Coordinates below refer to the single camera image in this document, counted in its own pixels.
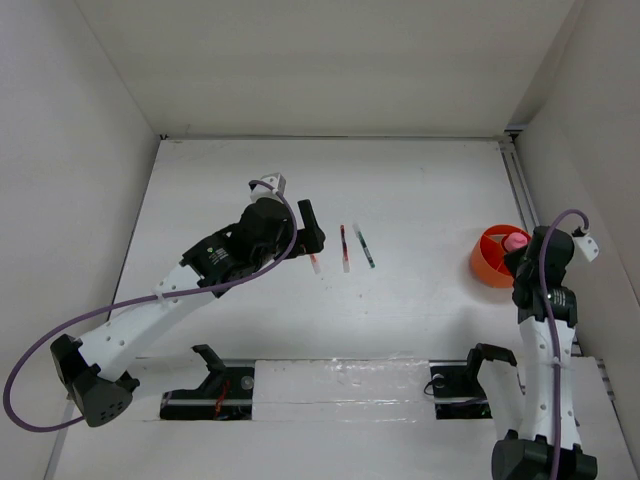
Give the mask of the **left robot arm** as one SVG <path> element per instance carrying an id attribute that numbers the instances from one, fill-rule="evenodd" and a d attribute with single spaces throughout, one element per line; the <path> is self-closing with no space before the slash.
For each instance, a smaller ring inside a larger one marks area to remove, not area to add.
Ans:
<path id="1" fill-rule="evenodd" d="M 185 317 L 224 295 L 271 261 L 323 250 L 325 235 L 310 200 L 298 203 L 303 226 L 274 198 L 247 206 L 240 220 L 188 249 L 156 286 L 156 300 L 126 307 L 78 338 L 63 334 L 50 346 L 58 376 L 90 427 L 119 416 L 135 399 L 136 357 Z"/>

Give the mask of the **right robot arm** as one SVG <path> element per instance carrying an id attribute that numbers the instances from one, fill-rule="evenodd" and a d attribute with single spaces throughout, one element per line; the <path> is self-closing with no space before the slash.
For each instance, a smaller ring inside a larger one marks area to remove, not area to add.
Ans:
<path id="1" fill-rule="evenodd" d="M 484 393 L 491 411 L 495 479 L 594 479 L 598 474 L 596 458 L 583 451 L 573 405 L 577 300 L 562 282 L 575 247 L 570 234 L 537 227 L 526 246 L 507 254 L 524 362 L 506 348 L 479 343 L 462 369 L 465 387 Z"/>

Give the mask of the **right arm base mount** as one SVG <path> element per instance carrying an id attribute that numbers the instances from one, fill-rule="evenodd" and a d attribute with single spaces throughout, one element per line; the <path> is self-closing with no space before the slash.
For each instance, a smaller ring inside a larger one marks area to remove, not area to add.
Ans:
<path id="1" fill-rule="evenodd" d="M 423 393 L 434 399 L 438 420 L 491 419 L 491 410 L 478 381 L 480 367 L 502 361 L 516 367 L 514 353 L 506 348 L 478 343 L 465 360 L 436 360 L 430 363 L 431 378 Z"/>

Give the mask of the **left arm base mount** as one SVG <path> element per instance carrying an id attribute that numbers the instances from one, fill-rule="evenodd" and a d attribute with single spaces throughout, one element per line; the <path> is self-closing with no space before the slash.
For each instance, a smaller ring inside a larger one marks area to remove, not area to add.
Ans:
<path id="1" fill-rule="evenodd" d="M 223 361 L 206 345 L 192 350 L 205 362 L 208 374 L 193 389 L 162 396 L 159 418 L 166 421 L 245 421 L 252 419 L 255 360 Z"/>

